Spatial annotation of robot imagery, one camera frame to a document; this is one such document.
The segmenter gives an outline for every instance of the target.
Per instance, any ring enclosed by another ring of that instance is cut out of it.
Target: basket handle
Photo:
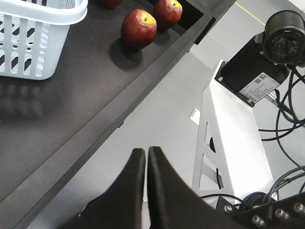
[[[54,25],[71,25],[83,20],[87,14],[88,0],[71,9],[56,9],[27,1],[2,0],[0,13]]]

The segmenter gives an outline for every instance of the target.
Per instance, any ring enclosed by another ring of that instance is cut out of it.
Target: gray floor
[[[263,22],[274,12],[287,8],[285,0],[276,4],[274,0],[238,2]],[[191,185],[198,127],[188,117],[194,108],[201,106],[201,92],[208,84],[212,68],[220,59],[229,60],[263,29],[264,26],[243,9],[232,6],[203,42],[193,46],[28,229],[55,229],[80,212],[88,201],[109,187],[135,147],[147,150],[149,146],[161,146],[178,174]],[[286,84],[280,90],[284,93]],[[301,87],[296,89],[294,97],[296,110],[303,114]],[[254,108],[259,128],[274,128],[276,111],[267,101],[259,102]],[[304,128],[299,129],[283,140],[284,147],[300,164],[305,164],[304,131]],[[264,147],[275,179],[293,167],[276,143],[266,143]],[[283,189],[281,197],[295,194],[301,183],[297,181]],[[149,219],[147,208],[144,209],[143,229],[147,229]]]

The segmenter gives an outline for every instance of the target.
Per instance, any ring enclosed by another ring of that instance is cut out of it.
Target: basket slot
[[[44,56],[39,56],[36,67],[36,76],[42,76],[43,65],[44,65]]]
[[[11,61],[12,61],[12,16],[10,15],[4,15],[4,51],[5,51],[5,71],[11,72]]]
[[[33,45],[34,43],[35,27],[36,27],[36,22],[28,20],[27,31],[26,31],[26,43],[29,45]]]
[[[18,71],[18,53],[17,52],[11,52],[11,72],[17,73]]]
[[[12,17],[12,27],[11,27],[11,40],[13,43],[17,44],[19,42],[20,36],[20,18],[19,17]]]
[[[24,62],[24,71],[27,70],[27,68],[31,65],[32,59],[27,59],[26,62]]]
[[[4,55],[4,50],[0,50],[0,72],[4,72],[5,70],[5,55]]]
[[[25,75],[29,75],[31,72],[31,66],[32,66],[32,55],[27,53],[25,54],[25,58],[26,61],[24,62],[24,74]]]
[[[20,20],[20,40],[19,40],[19,68],[18,75],[24,74],[23,64],[25,61],[25,54],[27,53],[27,31],[28,31],[28,20],[21,18]]]
[[[13,35],[17,36],[20,33],[20,28],[18,27],[15,31],[13,31]]]
[[[35,32],[34,28],[30,28],[30,30],[27,32],[27,37],[30,37]]]
[[[41,35],[42,35],[42,28],[43,28],[43,23],[42,22],[36,22],[35,26],[35,33],[34,33],[34,44],[40,44],[41,42]],[[35,74],[37,71],[36,69],[38,68],[38,63],[39,63],[39,52],[40,52],[40,46],[39,45],[33,45],[32,47],[32,53],[33,53],[33,59],[32,59],[32,65],[33,67],[31,68],[31,74]]]
[[[44,23],[42,26],[40,47],[43,49],[45,49],[48,46],[50,28],[51,28],[50,24]]]

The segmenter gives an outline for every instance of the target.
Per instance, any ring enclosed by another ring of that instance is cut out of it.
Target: yellow floor line
[[[244,11],[246,11],[248,14],[250,14],[254,19],[256,19],[259,23],[263,24],[264,26],[266,25],[265,23],[263,23],[261,20],[259,20],[254,14],[252,14],[249,10],[247,10],[245,7],[243,7],[241,4],[235,2],[235,4],[237,6],[239,6],[241,9],[243,9]]]

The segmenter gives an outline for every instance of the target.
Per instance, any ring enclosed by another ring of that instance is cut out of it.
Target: white plastic basket
[[[1,0],[0,75],[51,77],[71,24],[87,14],[88,0]]]

